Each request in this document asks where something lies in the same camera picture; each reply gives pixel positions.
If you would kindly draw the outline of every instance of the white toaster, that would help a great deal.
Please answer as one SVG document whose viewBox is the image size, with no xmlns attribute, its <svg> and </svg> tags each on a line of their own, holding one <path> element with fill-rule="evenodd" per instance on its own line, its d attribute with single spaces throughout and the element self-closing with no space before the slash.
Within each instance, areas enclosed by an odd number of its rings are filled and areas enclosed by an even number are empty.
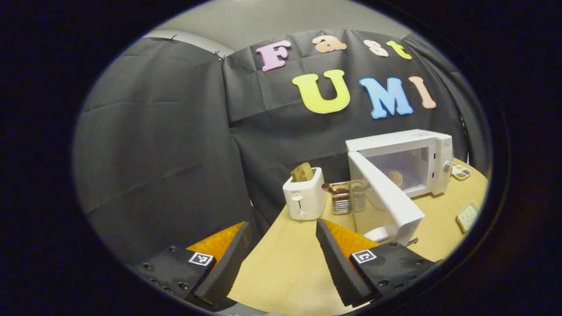
<svg viewBox="0 0 562 316">
<path fill-rule="evenodd" d="M 326 204 L 326 191 L 322 189 L 324 176 L 319 167 L 312 168 L 310 181 L 294 182 L 290 177 L 283 185 L 289 216 L 296 220 L 315 220 L 322 216 Z"/>
</svg>

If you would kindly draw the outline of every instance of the white microwave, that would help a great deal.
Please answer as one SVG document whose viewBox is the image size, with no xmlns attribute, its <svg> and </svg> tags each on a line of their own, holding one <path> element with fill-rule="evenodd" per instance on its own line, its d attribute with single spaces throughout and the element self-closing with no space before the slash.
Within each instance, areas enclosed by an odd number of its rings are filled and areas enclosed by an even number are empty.
<svg viewBox="0 0 562 316">
<path fill-rule="evenodd" d="M 400 172 L 400 188 L 408 197 L 447 190 L 453 161 L 450 135 L 421 129 L 346 141 L 348 152 L 358 152 L 384 174 Z"/>
<path fill-rule="evenodd" d="M 414 129 L 351 139 L 346 146 L 357 232 L 406 245 L 425 217 L 411 198 L 447 189 L 452 137 Z M 400 186 L 389 178 L 392 171 L 400 173 Z"/>
</svg>

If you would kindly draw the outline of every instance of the open microwave door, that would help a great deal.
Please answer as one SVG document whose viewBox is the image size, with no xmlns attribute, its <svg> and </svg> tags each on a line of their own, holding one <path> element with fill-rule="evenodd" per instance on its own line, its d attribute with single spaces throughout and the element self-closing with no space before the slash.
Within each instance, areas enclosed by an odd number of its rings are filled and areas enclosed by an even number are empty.
<svg viewBox="0 0 562 316">
<path fill-rule="evenodd" d="M 352 212 L 358 233 L 406 245 L 425 217 L 408 195 L 359 152 L 348 153 Z"/>
</svg>

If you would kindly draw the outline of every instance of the bolt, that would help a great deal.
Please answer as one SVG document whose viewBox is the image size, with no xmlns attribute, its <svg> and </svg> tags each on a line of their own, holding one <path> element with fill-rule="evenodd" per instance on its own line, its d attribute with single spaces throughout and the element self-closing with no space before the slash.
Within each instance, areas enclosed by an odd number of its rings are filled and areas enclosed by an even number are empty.
<svg viewBox="0 0 562 316">
<path fill-rule="evenodd" d="M 189 290 L 189 285 L 183 283 L 183 282 L 179 282 L 178 283 L 179 288 L 181 288 L 182 290 Z"/>
</svg>

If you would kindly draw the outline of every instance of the yellow letter u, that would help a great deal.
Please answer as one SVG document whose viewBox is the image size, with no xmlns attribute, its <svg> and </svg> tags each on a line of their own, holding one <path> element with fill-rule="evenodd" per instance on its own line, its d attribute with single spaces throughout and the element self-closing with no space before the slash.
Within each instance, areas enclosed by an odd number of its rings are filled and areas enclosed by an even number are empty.
<svg viewBox="0 0 562 316">
<path fill-rule="evenodd" d="M 336 89 L 336 97 L 332 100 L 325 100 L 320 95 L 316 84 L 318 75 L 307 74 L 295 77 L 293 84 L 299 88 L 302 102 L 312 112 L 325 114 L 343 110 L 350 103 L 350 92 L 343 81 L 343 70 L 328 70 L 324 73 L 324 77 L 331 79 Z"/>
</svg>

